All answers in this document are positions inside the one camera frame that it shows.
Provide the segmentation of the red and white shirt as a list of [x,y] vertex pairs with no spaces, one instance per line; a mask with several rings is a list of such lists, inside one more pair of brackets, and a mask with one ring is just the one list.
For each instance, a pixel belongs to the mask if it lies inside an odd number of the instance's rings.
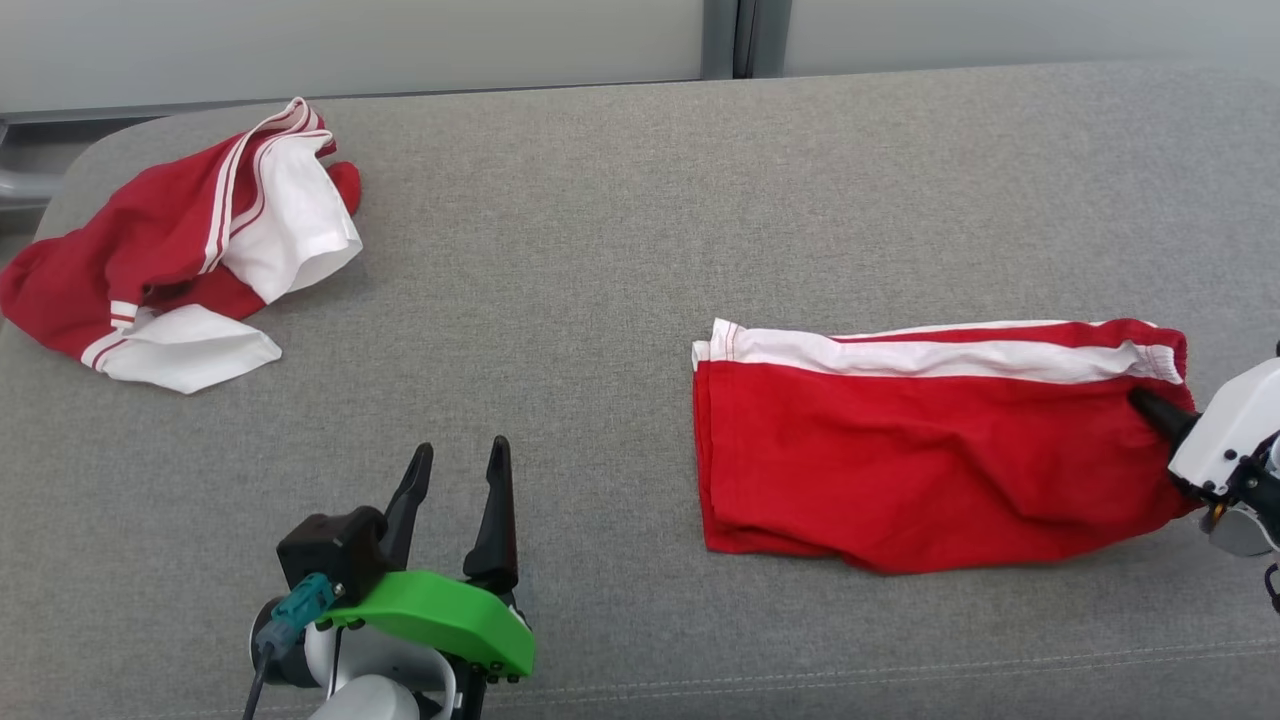
[[248,324],[364,247],[362,178],[303,99],[151,167],[81,228],[0,272],[0,315],[115,380],[192,395],[282,357]]

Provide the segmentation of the red shorts with white stripe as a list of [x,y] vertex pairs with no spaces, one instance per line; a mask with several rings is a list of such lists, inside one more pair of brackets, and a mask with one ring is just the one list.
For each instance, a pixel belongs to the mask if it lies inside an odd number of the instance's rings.
[[1121,318],[827,336],[718,319],[692,345],[705,544],[902,575],[1149,534],[1194,503],[1133,389],[1194,407],[1180,331]]

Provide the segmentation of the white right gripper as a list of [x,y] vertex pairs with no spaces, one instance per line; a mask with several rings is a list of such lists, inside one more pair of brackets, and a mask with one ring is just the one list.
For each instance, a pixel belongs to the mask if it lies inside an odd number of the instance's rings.
[[1153,391],[1134,388],[1129,404],[1171,448],[1167,466],[1188,486],[1225,496],[1243,457],[1280,432],[1280,357],[1272,357],[1226,382],[1201,414]]

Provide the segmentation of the grey partition post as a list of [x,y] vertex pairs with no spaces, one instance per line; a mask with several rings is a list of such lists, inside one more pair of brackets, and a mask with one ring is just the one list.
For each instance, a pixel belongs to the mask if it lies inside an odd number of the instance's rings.
[[785,74],[794,0],[701,0],[700,79]]

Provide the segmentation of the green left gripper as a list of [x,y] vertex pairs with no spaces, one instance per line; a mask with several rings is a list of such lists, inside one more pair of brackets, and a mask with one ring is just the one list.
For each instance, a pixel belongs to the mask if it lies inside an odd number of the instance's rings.
[[316,624],[316,682],[326,692],[316,720],[483,720],[492,685],[532,674],[532,630],[497,596],[518,584],[509,441],[492,443],[485,509],[463,560],[468,584],[403,571],[433,459],[430,443],[417,446],[384,512],[379,548],[397,571]]

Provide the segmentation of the grey metal tube frame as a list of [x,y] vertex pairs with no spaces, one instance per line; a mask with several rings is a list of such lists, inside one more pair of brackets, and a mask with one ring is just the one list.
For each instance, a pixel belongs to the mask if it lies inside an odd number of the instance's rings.
[[50,129],[0,120],[0,208],[46,205],[64,182],[64,150]]

